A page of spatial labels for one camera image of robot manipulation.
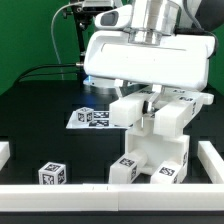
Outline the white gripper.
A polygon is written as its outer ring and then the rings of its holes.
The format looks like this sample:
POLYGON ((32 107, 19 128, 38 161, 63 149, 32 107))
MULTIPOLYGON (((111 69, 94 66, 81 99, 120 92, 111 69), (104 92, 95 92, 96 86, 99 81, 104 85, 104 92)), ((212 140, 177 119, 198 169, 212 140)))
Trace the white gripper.
POLYGON ((193 91, 205 88, 214 45, 214 37, 196 35, 164 36, 158 46, 131 44, 125 32, 97 31, 87 47, 84 70, 91 76, 116 79, 119 98, 123 97, 122 80, 153 84, 147 106, 151 113, 163 86, 193 91))

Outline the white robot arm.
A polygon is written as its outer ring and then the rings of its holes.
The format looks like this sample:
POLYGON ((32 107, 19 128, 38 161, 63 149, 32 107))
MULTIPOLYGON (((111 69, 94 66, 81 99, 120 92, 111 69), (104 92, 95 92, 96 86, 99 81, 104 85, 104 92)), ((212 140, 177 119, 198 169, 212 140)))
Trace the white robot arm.
POLYGON ((88 75, 152 84, 152 110, 164 87, 201 91, 218 48, 224 0, 133 0, 96 16, 84 70, 88 75))

